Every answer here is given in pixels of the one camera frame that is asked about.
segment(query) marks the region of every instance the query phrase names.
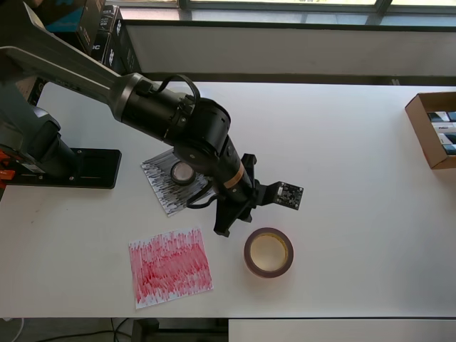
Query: circuit board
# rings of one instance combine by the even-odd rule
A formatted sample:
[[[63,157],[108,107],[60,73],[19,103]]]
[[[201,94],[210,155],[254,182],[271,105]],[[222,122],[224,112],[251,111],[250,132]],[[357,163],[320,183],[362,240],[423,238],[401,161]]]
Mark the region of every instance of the circuit board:
[[[302,187],[281,182],[274,195],[274,203],[298,210],[303,193]]]

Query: black mounting plate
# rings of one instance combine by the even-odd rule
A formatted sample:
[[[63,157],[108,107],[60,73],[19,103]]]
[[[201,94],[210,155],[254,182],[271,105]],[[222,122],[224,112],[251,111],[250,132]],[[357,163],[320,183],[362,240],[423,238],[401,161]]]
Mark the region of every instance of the black mounting plate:
[[[72,148],[80,159],[81,171],[66,179],[52,178],[46,174],[28,171],[19,163],[11,163],[8,170],[15,170],[7,185],[30,185],[35,187],[86,187],[91,189],[113,189],[117,180],[122,153],[119,150]]]

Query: cardboard box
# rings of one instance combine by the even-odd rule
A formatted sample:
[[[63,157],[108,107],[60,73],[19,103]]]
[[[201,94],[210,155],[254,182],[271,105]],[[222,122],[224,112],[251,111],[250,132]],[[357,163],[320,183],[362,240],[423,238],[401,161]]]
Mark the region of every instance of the cardboard box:
[[[98,31],[110,33],[120,51],[126,73],[141,72],[138,58],[128,35],[127,27],[123,23],[122,14],[118,6],[106,5],[101,15]]]
[[[46,30],[90,55],[105,0],[44,0],[35,9]]]
[[[28,103],[36,106],[47,82],[37,76],[31,76],[16,82],[16,87]]]
[[[125,75],[125,67],[120,52],[111,33],[99,31],[90,55],[119,75]]]
[[[447,155],[445,152],[428,112],[452,112],[455,109],[456,93],[420,93],[405,107],[431,169],[456,167],[456,155]]]

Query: window frame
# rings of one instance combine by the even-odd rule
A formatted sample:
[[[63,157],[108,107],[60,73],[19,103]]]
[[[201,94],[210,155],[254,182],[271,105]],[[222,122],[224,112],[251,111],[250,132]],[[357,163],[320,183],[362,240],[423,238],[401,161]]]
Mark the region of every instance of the window frame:
[[[198,1],[176,0],[176,2],[125,1],[108,0],[109,4],[124,7],[149,7],[159,9],[180,10],[239,10],[239,11],[288,11],[288,12],[320,12],[320,13],[365,13],[365,14],[456,14],[456,6],[416,6],[392,5],[393,0],[377,0],[372,5],[347,4],[273,4],[258,2],[233,1]]]

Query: black box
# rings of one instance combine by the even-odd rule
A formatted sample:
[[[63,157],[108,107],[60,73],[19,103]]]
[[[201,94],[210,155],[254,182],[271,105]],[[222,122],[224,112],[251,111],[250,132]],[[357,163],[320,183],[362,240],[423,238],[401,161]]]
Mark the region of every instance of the black box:
[[[111,33],[98,32],[90,57],[119,75],[125,75],[125,67],[123,66],[118,46]]]
[[[123,24],[122,14],[118,6],[106,5],[103,8],[98,30],[111,33],[115,44],[120,49],[122,62],[127,73],[141,72],[138,58],[131,44],[127,28]]]
[[[46,30],[90,55],[105,0],[44,0],[35,9]]]

